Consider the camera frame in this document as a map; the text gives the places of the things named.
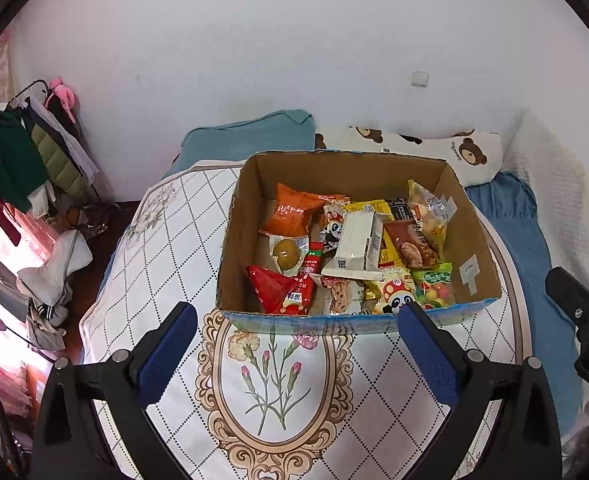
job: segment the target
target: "pink plush toy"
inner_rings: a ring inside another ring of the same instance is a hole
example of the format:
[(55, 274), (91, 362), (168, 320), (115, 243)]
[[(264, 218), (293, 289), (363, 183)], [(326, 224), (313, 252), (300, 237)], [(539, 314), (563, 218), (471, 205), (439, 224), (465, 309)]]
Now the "pink plush toy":
[(63, 109), (68, 114), (72, 123), (76, 123), (74, 115), (72, 114), (72, 107), (74, 107), (74, 92), (72, 89), (63, 84), (63, 79), (61, 79), (61, 77), (53, 79), (50, 82), (50, 88), (52, 89), (52, 93), (46, 99), (46, 108), (48, 107), (48, 102), (52, 96), (56, 95), (61, 101)]

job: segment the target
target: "dark green garment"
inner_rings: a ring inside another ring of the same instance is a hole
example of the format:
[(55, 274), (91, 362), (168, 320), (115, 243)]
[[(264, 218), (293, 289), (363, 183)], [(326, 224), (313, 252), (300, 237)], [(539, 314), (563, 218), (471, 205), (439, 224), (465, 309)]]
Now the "dark green garment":
[(28, 195), (47, 179), (41, 155), (21, 122), (0, 112), (0, 198), (27, 213)]

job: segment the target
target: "yellow flower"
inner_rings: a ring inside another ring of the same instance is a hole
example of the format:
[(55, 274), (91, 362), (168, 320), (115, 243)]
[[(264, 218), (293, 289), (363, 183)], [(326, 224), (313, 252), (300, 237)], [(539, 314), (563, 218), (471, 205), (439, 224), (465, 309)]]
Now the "yellow flower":
[(237, 361), (245, 361), (248, 355), (244, 348), (249, 347), (254, 352), (260, 344), (261, 341), (254, 332), (235, 330), (228, 338), (228, 355)]

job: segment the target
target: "blue gripper pad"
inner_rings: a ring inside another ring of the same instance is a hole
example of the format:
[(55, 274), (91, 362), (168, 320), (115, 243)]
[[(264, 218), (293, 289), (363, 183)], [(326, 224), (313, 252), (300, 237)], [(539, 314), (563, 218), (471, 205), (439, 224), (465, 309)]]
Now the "blue gripper pad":
[(454, 407), (459, 400), (459, 378), (455, 368), (409, 306), (399, 310), (397, 323), (399, 335), (437, 402)]
[(169, 319), (175, 314), (172, 312), (157, 329), (164, 333), (140, 368), (137, 377), (137, 401), (142, 408), (159, 402), (196, 334), (196, 309), (190, 303), (180, 303), (175, 308), (180, 308), (180, 305), (183, 308), (174, 322)]

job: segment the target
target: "white pillow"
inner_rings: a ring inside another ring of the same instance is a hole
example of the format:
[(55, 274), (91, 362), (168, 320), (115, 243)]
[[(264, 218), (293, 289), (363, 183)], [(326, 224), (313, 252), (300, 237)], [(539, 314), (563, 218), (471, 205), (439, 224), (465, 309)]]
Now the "white pillow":
[(66, 231), (59, 236), (54, 244), (52, 256), (41, 267), (27, 267), (17, 274), (27, 288), (43, 303), (55, 305), (63, 294), (66, 278), (91, 261), (92, 253), (81, 233), (75, 230)]
[(441, 158), (455, 170), (463, 187), (491, 181), (501, 169), (503, 150), (498, 134), (472, 130), (446, 139), (417, 139), (350, 126), (317, 134), (316, 147), (349, 152), (387, 152)]

